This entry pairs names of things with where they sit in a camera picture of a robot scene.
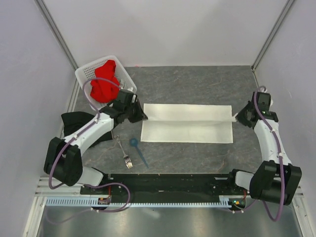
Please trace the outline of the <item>red cloth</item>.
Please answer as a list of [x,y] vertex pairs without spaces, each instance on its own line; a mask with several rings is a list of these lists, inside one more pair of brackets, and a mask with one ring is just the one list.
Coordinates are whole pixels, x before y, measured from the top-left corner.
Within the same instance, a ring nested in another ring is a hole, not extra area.
[[95,69],[96,78],[91,81],[90,96],[99,103],[108,103],[116,99],[119,92],[119,81],[115,77],[116,63],[114,60],[108,60],[104,65]]

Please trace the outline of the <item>blue plastic spoon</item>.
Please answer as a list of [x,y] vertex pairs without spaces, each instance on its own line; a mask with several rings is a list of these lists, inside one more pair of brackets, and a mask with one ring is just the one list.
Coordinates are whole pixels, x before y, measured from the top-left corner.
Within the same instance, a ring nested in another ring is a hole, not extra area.
[[146,160],[145,160],[145,158],[144,158],[142,152],[140,151],[140,149],[139,149],[139,147],[138,147],[138,140],[137,140],[136,138],[131,138],[131,139],[129,140],[129,143],[130,143],[130,146],[132,146],[132,147],[134,147],[134,148],[136,149],[136,151],[137,151],[138,155],[140,156],[141,160],[143,161],[144,165],[145,165],[147,168],[149,168],[149,166],[148,166],[148,164],[147,164],[147,162],[146,162]]

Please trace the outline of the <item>white cloth napkin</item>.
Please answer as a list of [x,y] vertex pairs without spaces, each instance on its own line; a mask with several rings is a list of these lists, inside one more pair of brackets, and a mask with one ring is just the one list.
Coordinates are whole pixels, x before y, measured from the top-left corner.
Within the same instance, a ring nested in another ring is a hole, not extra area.
[[144,104],[141,141],[152,143],[233,142],[230,105]]

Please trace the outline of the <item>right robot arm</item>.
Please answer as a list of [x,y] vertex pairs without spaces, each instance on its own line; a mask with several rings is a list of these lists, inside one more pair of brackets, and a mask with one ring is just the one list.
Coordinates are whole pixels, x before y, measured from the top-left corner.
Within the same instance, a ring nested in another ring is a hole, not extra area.
[[227,191],[238,194],[243,189],[253,199],[290,205],[302,177],[300,167],[288,158],[280,135],[279,120],[270,111],[271,96],[255,91],[246,106],[237,114],[239,123],[254,130],[259,141],[262,163],[255,173],[233,169],[232,179],[226,182]]

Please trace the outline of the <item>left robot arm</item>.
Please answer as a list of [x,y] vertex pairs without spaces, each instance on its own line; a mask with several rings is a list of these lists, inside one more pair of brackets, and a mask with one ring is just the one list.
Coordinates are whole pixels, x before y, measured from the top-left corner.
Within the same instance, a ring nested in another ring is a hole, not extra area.
[[44,171],[49,175],[49,187],[56,189],[52,180],[57,179],[62,185],[83,184],[97,194],[104,194],[108,190],[108,181],[103,179],[101,171],[84,167],[82,155],[101,136],[125,120],[136,123],[147,118],[137,95],[121,89],[117,98],[98,110],[82,128],[63,139],[55,137],[50,141],[44,164]]

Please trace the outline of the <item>grey cloth in basket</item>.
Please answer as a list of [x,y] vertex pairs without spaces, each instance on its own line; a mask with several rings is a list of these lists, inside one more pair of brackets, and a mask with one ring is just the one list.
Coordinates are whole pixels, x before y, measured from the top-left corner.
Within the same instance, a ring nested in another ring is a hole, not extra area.
[[120,88],[121,89],[128,89],[128,86],[127,86],[126,81],[124,79],[118,77],[118,81],[120,83]]

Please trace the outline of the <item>silver metal fork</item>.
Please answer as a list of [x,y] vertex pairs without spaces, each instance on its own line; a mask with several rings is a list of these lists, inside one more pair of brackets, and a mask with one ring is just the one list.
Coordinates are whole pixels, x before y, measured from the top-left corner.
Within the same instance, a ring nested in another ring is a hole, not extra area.
[[126,152],[124,151],[119,136],[118,136],[118,135],[115,135],[115,139],[116,139],[116,141],[117,141],[118,145],[120,146],[121,151],[122,151],[122,153],[123,153],[123,159],[124,159],[125,165],[127,166],[128,169],[131,169],[131,168],[133,167],[132,161],[131,161],[129,155],[127,155]]

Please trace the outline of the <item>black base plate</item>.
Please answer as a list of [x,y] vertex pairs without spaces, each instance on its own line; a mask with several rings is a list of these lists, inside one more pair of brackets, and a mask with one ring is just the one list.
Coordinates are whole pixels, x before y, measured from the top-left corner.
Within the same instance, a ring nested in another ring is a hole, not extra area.
[[82,187],[82,195],[110,195],[112,202],[201,203],[219,202],[220,196],[244,197],[247,191],[226,174],[107,174],[110,187]]

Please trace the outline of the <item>black cloth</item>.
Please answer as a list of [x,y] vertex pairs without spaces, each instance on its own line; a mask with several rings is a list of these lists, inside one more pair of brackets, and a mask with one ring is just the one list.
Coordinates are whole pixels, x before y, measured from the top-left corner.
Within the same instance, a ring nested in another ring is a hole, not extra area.
[[[64,113],[61,115],[61,118],[64,125],[64,129],[63,129],[64,136],[69,136],[72,133],[79,130],[80,128],[82,128],[83,126],[85,126],[87,123],[89,123],[94,118],[94,115],[86,113],[86,112],[77,111],[77,112]],[[113,140],[113,134],[111,131],[109,131],[105,133],[104,135],[102,135],[98,140],[96,140],[90,146],[90,148],[95,147],[101,142],[111,141],[111,140]]]

